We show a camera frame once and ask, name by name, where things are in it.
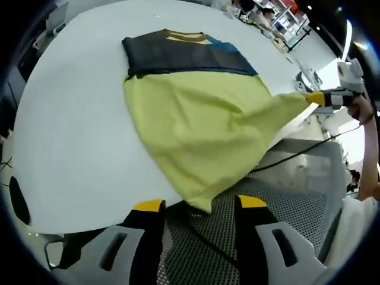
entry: t-shirt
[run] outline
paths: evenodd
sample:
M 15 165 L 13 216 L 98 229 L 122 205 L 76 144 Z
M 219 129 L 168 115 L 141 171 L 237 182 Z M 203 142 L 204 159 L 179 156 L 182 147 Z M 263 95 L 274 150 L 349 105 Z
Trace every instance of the t-shirt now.
M 373 197 L 359 201 L 350 197 L 343 199 L 337 231 L 324 264 L 340 268 L 354 252 L 373 218 L 378 203 Z
M 272 96 L 232 44 L 203 33 L 162 30 L 122 44 L 141 142 L 183 199 L 207 213 L 309 106 L 302 93 Z
M 256 22 L 257 24 L 262 24 L 270 29 L 271 25 L 269 24 L 268 20 L 264 17 L 263 14 L 251 13 L 249 17 L 252 19 L 252 21 Z

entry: person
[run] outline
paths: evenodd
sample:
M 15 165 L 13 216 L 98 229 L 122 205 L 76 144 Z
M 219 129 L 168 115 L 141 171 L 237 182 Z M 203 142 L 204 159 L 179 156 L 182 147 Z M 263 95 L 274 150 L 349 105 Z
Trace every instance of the person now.
M 365 150 L 357 198 L 343 199 L 337 231 L 324 264 L 340 268 L 354 252 L 373 222 L 380 200 L 378 183 L 378 133 L 371 104 L 363 96 L 354 99 L 348 113 L 364 127 Z
M 347 185 L 347 193 L 357 189 L 357 187 L 359 186 L 359 182 L 360 182 L 360 173 L 359 172 L 357 172 L 356 170 L 349 170 L 349 172 L 351 174 L 352 179 L 351 179 L 350 184 Z
M 279 33 L 278 31 L 274 30 L 269 23 L 269 21 L 273 19 L 274 14 L 275 14 L 275 12 L 273 9 L 264 8 L 261 10 L 260 14 L 251 13 L 250 18 L 252 19 L 252 21 L 256 22 L 256 24 L 258 24 L 264 30 L 270 31 L 270 32 L 272 32 L 272 34 L 275 37 L 278 37 L 279 39 L 286 41 L 284 36 L 281 33 Z

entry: gray mesh fabric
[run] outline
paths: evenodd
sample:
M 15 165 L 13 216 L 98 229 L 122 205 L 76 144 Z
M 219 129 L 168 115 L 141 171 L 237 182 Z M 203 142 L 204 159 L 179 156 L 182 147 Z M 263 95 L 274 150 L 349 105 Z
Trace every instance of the gray mesh fabric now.
M 258 167 L 315 143 L 283 140 L 266 153 Z M 194 213 L 188 208 L 185 218 L 168 214 L 158 284 L 239 284 L 238 270 L 204 245 L 186 226 L 188 223 L 236 259 L 234 197 L 237 194 L 264 200 L 279 221 L 288 222 L 313 244 L 318 256 L 341 209 L 345 191 L 339 145 L 326 142 L 278 166 L 249 174 L 214 199 L 210 215 Z

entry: wire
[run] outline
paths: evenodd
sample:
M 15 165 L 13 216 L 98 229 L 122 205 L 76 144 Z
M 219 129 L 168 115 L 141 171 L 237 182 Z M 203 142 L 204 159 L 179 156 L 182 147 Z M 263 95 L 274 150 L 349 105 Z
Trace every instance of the wire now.
M 327 138 L 326 140 L 323 140 L 323 141 L 320 141 L 314 145 L 312 145 L 311 147 L 308 147 L 306 148 L 305 150 L 302 150 L 292 156 L 289 156 L 289 157 L 286 157 L 285 159 L 282 159 L 282 160 L 279 160 L 278 162 L 275 162 L 273 164 L 270 164 L 270 165 L 267 165 L 267 166 L 264 166 L 264 167 L 260 167 L 260 168 L 257 168 L 257 169 L 254 169 L 254 170 L 251 170 L 250 173 L 255 173 L 255 172 L 259 172 L 259 171 L 263 171 L 263 170 L 266 170 L 266 169 L 269 169 L 271 167 L 274 167 L 276 165 L 279 165 L 280 163 L 282 162 L 286 162 L 296 156 L 299 156 L 303 153 L 306 153 L 308 152 L 309 150 L 312 150 L 313 148 L 321 145 L 321 144 L 324 144 L 325 142 L 329 141 L 329 140 L 333 140 L 341 135 L 344 135 L 346 133 L 349 133 L 349 132 L 352 132 L 352 131 L 355 131 L 357 129 L 359 129 L 360 127 L 362 126 L 362 124 L 360 124 L 359 126 L 353 128 L 353 129 L 350 129 L 348 131 L 345 131 L 345 132 L 341 132 L 340 134 L 337 134 L 337 135 L 333 135 L 332 137 L 329 137 Z M 238 268 L 238 261 L 233 259 L 232 257 L 230 257 L 227 253 L 225 253 L 224 251 L 222 251 L 220 248 L 218 248 L 218 246 L 216 246 L 215 244 L 213 244 L 212 242 L 210 242 L 208 239 L 206 239 L 202 234 L 200 234 L 197 230 L 195 230 L 189 223 L 185 223 L 186 227 L 207 247 L 209 247 L 212 251 L 214 251 L 215 253 L 221 255 L 228 263 L 230 263 L 232 266 L 234 266 L 235 268 Z
M 13 97 L 14 104 L 15 104 L 15 106 L 16 106 L 16 109 L 18 109 L 18 104 L 17 104 L 17 101 L 16 101 L 16 97 L 14 97 L 13 89 L 12 89 L 12 86 L 11 86 L 9 80 L 7 81 L 7 83 L 8 83 L 9 89 L 11 90 L 12 97 Z
M 294 154 L 294 155 L 292 155 L 292 156 L 286 157 L 285 159 L 281 159 L 281 160 L 279 160 L 278 162 L 275 162 L 275 163 L 272 163 L 272 164 L 269 164 L 269 165 L 267 165 L 267 166 L 263 166 L 263 167 L 260 167 L 260 168 L 252 169 L 249 173 L 259 172 L 259 171 L 267 170 L 267 169 L 269 169 L 269 168 L 271 168 L 271 167 L 277 166 L 277 165 L 279 165 L 279 164 L 282 163 L 282 162 L 286 162 L 286 161 L 288 161 L 288 160 L 290 160 L 290 159 L 292 159 L 292 158 L 294 158 L 294 157 L 297 157 L 297 156 L 300 156 L 301 154 L 307 153 L 309 150 L 312 150 L 313 148 L 316 148 L 317 146 L 319 146 L 319 145 L 321 145 L 321 144 L 324 144 L 325 142 L 327 142 L 327 141 L 329 141 L 329 140 L 335 139 L 335 138 L 337 138 L 337 137 L 339 137 L 339 136 L 341 136 L 341 135 L 344 135 L 344 134 L 346 134 L 346 133 L 348 133 L 348 132 L 353 132 L 353 131 L 359 129 L 361 126 L 362 126 L 362 125 L 360 124 L 359 126 L 353 128 L 353 129 L 350 129 L 350 130 L 345 131 L 345 132 L 341 132 L 340 134 L 337 134 L 337 135 L 333 135 L 332 137 L 329 137 L 329 138 L 327 138 L 327 139 L 324 140 L 324 141 L 320 141 L 320 142 L 318 142 L 318 143 L 312 145 L 311 147 L 308 147 L 307 149 L 302 150 L 302 151 L 300 151 L 299 153 L 296 153 L 296 154 Z
M 10 164 L 9 164 L 9 163 L 11 162 L 11 160 L 12 160 L 12 157 L 11 157 L 8 161 L 0 163 L 0 165 L 2 165 L 2 167 L 0 168 L 0 171 L 2 171 L 2 170 L 4 169 L 5 166 L 8 166 L 8 167 L 10 167 L 10 168 L 13 168 L 13 167 L 10 166 Z M 4 183 L 2 183 L 2 182 L 0 182 L 0 185 L 2 185 L 2 186 L 6 186 L 6 187 L 9 187 L 9 185 L 4 184 Z
M 235 268 L 239 269 L 237 260 L 230 257 L 228 254 L 226 254 L 224 251 L 222 251 L 220 248 L 218 248 L 215 244 L 213 244 L 208 239 L 206 239 L 197 230 L 195 230 L 192 226 L 190 226 L 190 224 L 185 223 L 185 225 L 193 233 L 193 235 L 195 235 L 205 246 L 209 247 L 212 251 L 219 254 L 221 257 L 223 257 L 229 264 L 231 264 Z
M 0 165 L 3 165 L 1 168 L 0 168 L 0 171 L 2 171 L 4 169 L 5 166 L 8 166 L 9 168 L 13 168 L 9 163 L 11 162 L 12 160 L 12 157 L 7 161 L 7 162 L 2 162 L 0 163 Z

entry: table surface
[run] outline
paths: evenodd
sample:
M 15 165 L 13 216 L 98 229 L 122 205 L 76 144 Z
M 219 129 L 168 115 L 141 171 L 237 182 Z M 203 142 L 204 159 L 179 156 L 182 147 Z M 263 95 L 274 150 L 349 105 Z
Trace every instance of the table surface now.
M 294 90 L 299 72 L 259 30 L 221 11 L 174 0 L 130 0 L 73 19 L 48 46 L 25 87 L 14 128 L 14 176 L 43 233 L 121 222 L 133 205 L 181 200 L 140 142 L 125 106 L 121 45 L 161 29 L 203 31 L 233 43 L 272 94 Z M 285 126 L 273 146 L 313 111 Z

